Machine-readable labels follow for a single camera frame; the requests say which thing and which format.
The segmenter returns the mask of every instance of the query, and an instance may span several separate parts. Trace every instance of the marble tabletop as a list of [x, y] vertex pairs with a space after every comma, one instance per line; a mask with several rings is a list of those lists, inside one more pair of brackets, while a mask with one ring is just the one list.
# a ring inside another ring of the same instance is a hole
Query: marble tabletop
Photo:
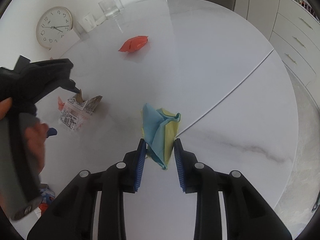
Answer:
[[[133, 54], [118, 52], [148, 36]], [[103, 171], [135, 150], [144, 103], [181, 113], [185, 150], [214, 170], [239, 170], [274, 208], [287, 184], [298, 114], [284, 65], [265, 37], [236, 13], [203, 0], [146, 0], [96, 27], [65, 55], [85, 98], [102, 95], [79, 131], [58, 123], [58, 89], [37, 103], [58, 135], [46, 142], [43, 183], [59, 193], [81, 170]], [[174, 158], [147, 159], [136, 194], [124, 195], [128, 239], [193, 239], [196, 194], [179, 186]]]

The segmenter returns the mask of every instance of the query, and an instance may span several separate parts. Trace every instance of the clock face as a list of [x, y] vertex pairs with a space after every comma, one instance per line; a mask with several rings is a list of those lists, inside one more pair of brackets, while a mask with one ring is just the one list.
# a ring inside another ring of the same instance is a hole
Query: clock face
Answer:
[[40, 18], [36, 35], [41, 46], [50, 49], [72, 29], [72, 17], [67, 8], [53, 7]]

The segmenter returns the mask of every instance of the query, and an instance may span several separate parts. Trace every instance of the red paper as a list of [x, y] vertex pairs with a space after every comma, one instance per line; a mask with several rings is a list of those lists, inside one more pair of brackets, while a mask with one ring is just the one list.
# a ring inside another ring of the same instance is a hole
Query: red paper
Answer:
[[137, 36], [128, 39], [119, 49], [120, 52], [134, 52], [141, 49], [148, 42], [148, 36]]

